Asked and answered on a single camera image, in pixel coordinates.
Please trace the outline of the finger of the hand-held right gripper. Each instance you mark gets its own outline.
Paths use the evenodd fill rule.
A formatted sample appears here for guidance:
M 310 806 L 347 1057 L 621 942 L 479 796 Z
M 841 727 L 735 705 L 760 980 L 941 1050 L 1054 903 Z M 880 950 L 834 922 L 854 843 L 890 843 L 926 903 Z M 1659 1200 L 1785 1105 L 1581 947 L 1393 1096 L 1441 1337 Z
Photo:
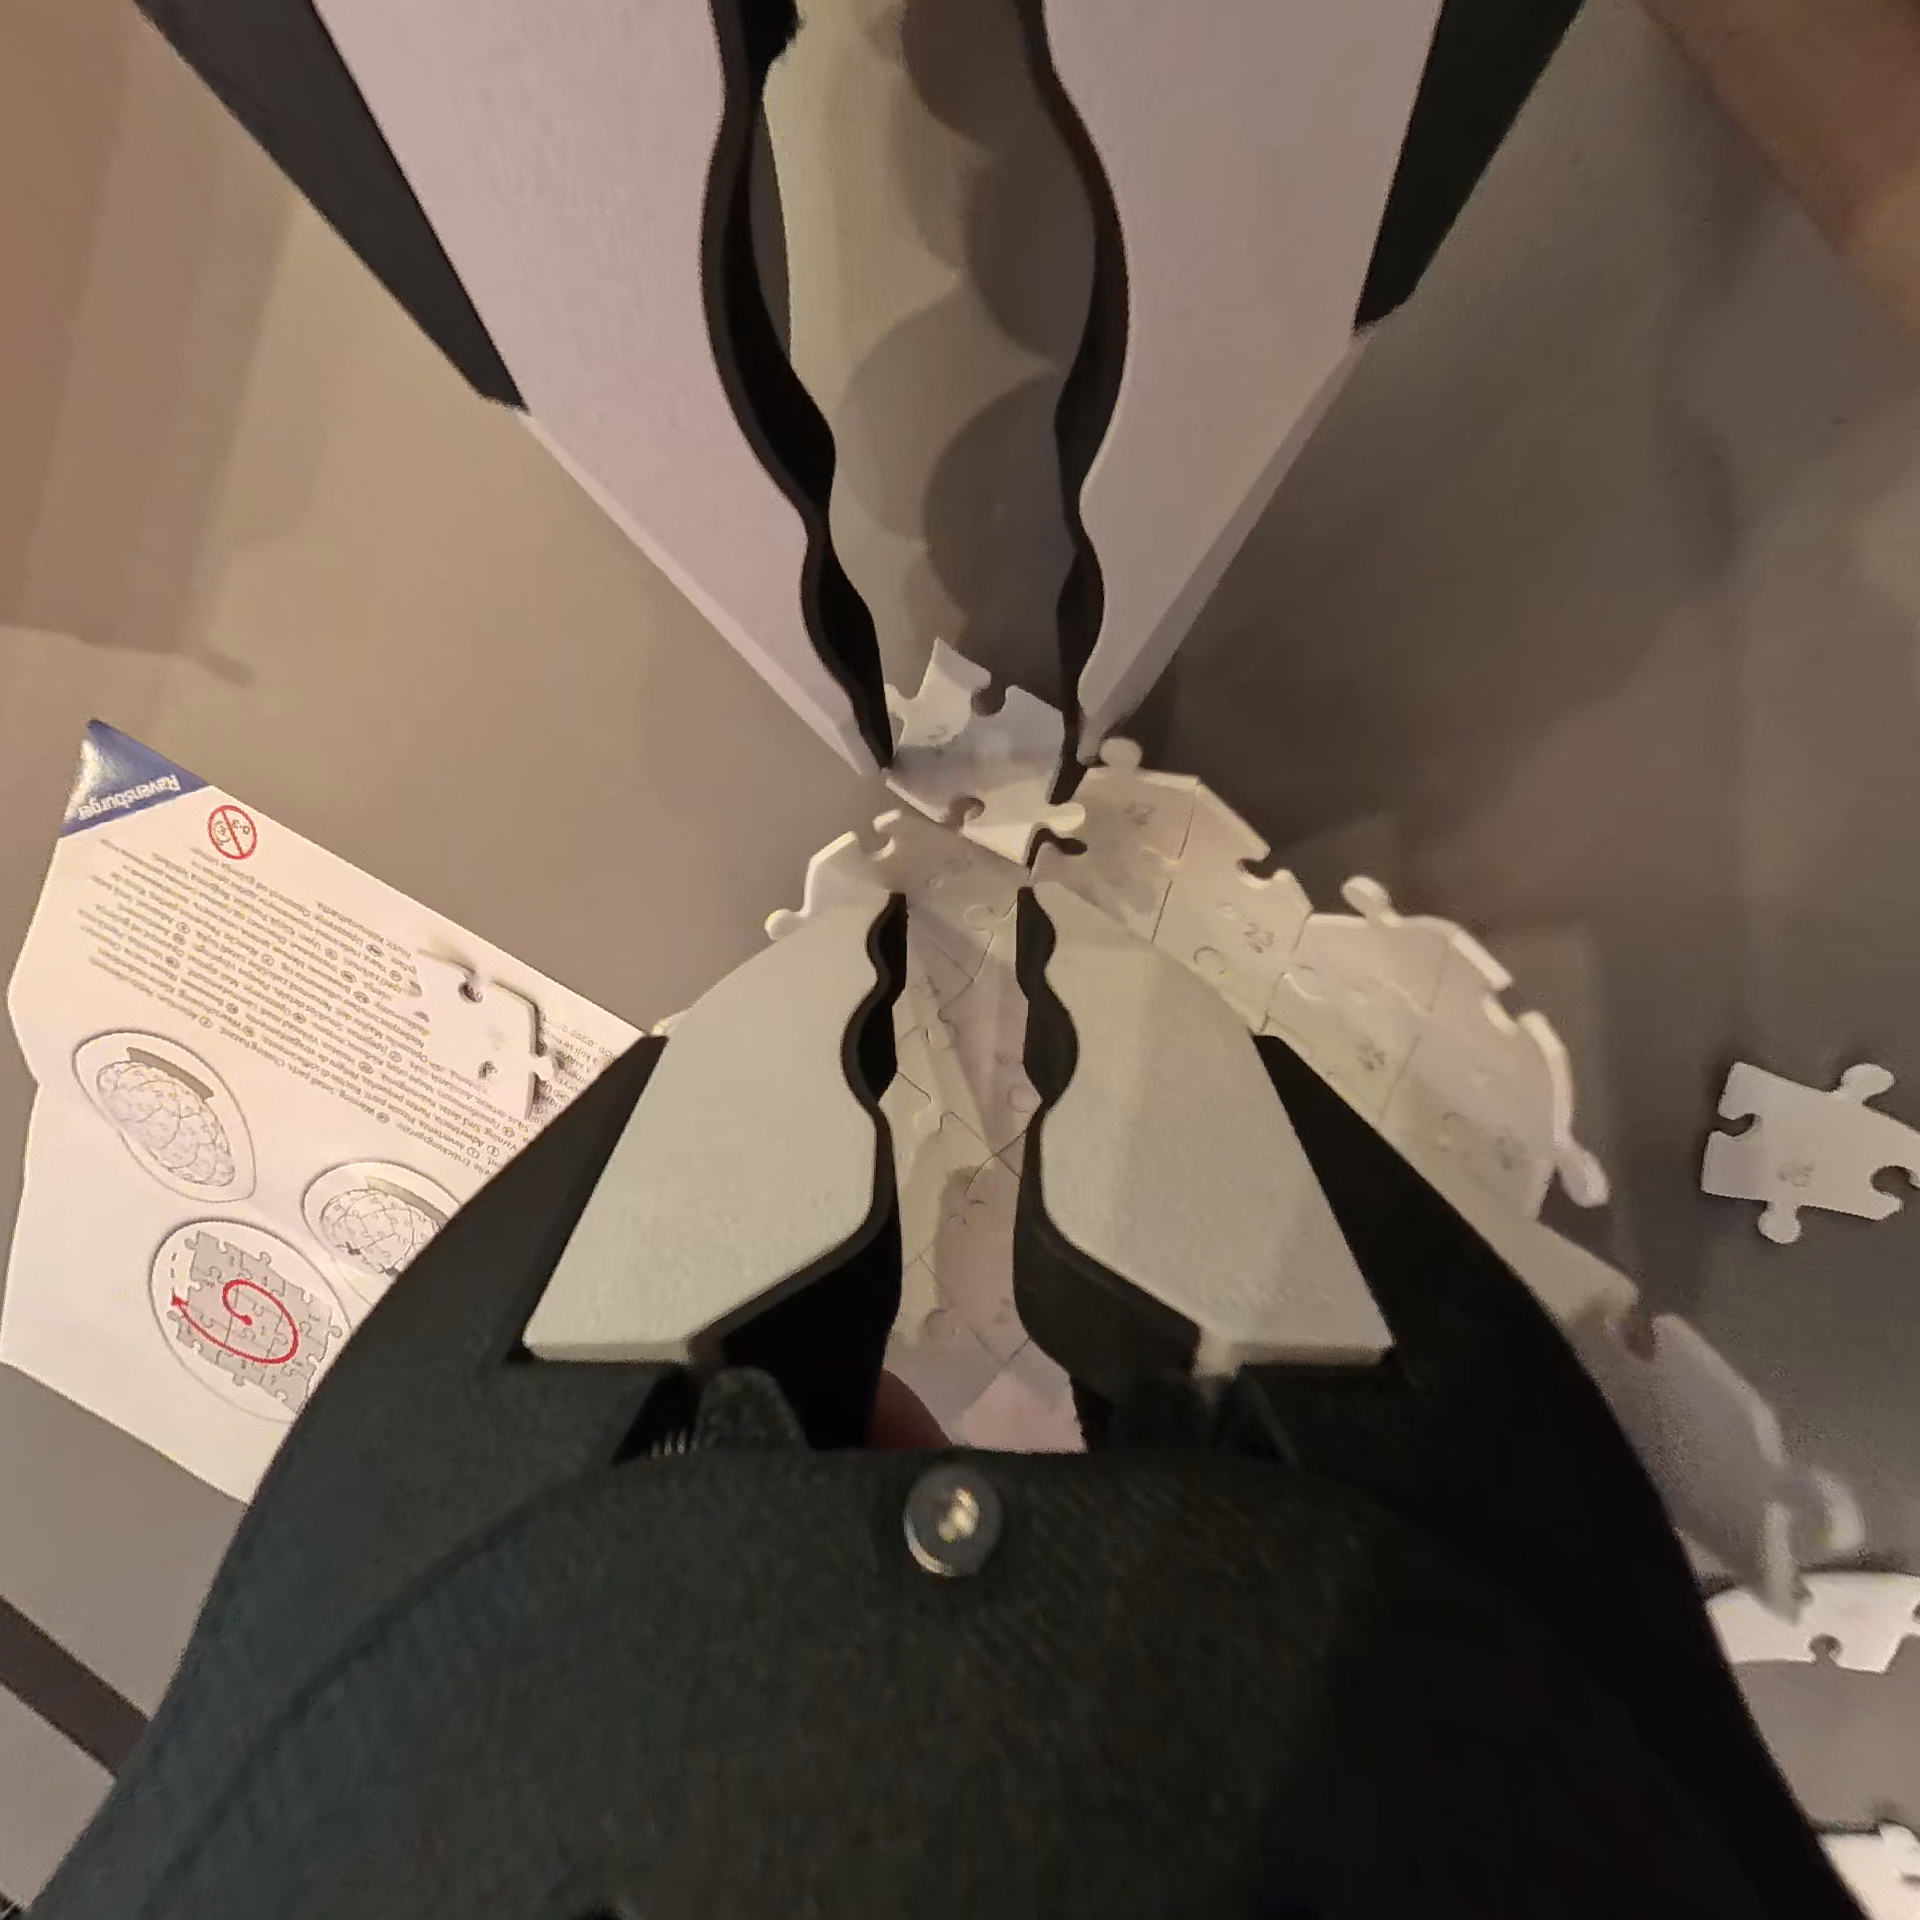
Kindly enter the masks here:
M 345 3 L 321 23 L 538 442 L 862 776 L 890 758 L 831 553 L 831 432 L 752 259 L 741 6 Z
M 1081 761 L 1137 708 L 1355 344 L 1432 3 L 1031 6 L 1087 192 L 1058 409 Z

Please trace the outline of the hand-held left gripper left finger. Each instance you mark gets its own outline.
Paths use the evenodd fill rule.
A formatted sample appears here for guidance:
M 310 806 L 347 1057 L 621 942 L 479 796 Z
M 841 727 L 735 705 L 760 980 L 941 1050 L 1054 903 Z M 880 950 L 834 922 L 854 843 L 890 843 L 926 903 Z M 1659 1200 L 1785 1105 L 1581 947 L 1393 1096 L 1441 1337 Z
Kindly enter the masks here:
M 869 1440 L 903 1290 L 899 895 L 856 895 L 662 1039 L 522 1331 L 542 1360 L 768 1375 L 818 1449 Z

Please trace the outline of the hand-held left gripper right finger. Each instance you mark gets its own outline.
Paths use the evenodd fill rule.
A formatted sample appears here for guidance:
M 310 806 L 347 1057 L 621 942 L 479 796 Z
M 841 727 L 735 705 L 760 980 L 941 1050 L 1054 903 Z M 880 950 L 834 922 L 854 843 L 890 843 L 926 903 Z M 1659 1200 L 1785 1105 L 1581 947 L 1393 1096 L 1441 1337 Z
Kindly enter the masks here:
M 1039 1107 L 1015 1305 L 1086 1449 L 1305 1449 L 1391 1401 L 1393 1337 L 1226 1004 L 1065 886 L 1017 910 Z

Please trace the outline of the partly built puzzle ball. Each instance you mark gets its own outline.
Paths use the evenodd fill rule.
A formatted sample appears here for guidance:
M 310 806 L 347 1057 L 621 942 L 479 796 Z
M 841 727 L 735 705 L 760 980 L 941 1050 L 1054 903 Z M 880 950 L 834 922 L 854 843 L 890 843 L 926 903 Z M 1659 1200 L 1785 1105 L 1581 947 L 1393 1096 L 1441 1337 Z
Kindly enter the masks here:
M 1058 880 L 1179 959 L 1265 1039 L 1285 1040 L 1422 1172 L 1571 1335 L 1696 1566 L 1777 1614 L 1815 1569 L 1859 1553 L 1854 1495 L 1795 1460 L 1755 1385 L 1687 1321 L 1643 1314 L 1637 1286 L 1539 1222 L 1606 1178 L 1575 1135 L 1571 1070 L 1551 1024 L 1510 1016 L 1510 976 L 1445 919 L 1398 912 L 1355 876 L 1315 910 L 1264 842 L 1189 776 L 1147 774 L 1110 739 L 1075 798 L 1081 854 L 1043 848 Z M 1011 1288 L 1017 1160 L 1035 1090 L 1017 1065 L 1015 872 L 914 807 L 843 832 L 806 864 L 798 908 L 763 931 L 880 888 L 910 908 L 895 1006 L 904 1092 L 883 1098 L 903 1200 L 903 1305 L 890 1368 L 949 1433 L 1015 1447 L 1065 1436 L 1065 1377 L 1024 1334 Z

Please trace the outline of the white puzzle piece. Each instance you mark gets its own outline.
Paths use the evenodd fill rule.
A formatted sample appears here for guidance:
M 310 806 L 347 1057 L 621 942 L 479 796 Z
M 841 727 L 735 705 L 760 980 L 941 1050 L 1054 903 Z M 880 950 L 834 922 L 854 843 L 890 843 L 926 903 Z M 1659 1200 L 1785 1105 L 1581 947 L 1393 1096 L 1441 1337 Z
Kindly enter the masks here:
M 918 690 L 883 690 L 893 727 L 883 780 L 934 824 L 963 812 L 959 835 L 1024 866 L 1041 832 L 1075 838 L 1086 807 L 1051 798 L 1065 764 L 1062 713 L 1024 689 L 978 711 L 990 683 L 987 668 L 934 640 Z
M 1918 1190 L 1918 1132 L 1873 1107 L 1895 1078 L 1854 1063 L 1832 1089 L 1809 1089 L 1751 1063 L 1722 1078 L 1717 1119 L 1739 1132 L 1710 1132 L 1697 1190 L 1760 1208 L 1758 1230 L 1773 1243 L 1801 1236 L 1805 1210 L 1887 1219 Z
M 1865 1918 L 1918 1918 L 1918 1835 L 1898 1823 L 1823 1832 L 1821 1849 Z
M 431 951 L 414 954 L 422 1059 L 507 1121 L 527 1123 L 550 1078 L 536 1006 L 511 988 Z
M 1918 1639 L 1918 1576 L 1809 1572 L 1785 1614 L 1751 1592 L 1728 1590 L 1710 1599 L 1707 1622 L 1733 1667 L 1832 1665 L 1886 1673 Z

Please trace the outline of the white instruction leaflet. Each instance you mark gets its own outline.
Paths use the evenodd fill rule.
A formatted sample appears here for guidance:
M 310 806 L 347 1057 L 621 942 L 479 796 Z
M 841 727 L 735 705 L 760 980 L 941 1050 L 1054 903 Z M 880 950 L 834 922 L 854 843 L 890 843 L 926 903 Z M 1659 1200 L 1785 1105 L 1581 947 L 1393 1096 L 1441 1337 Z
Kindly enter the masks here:
M 414 954 L 529 999 L 527 1123 L 425 1063 Z M 6 990 L 5 1366 L 248 1502 L 349 1335 L 639 1031 L 90 722 Z

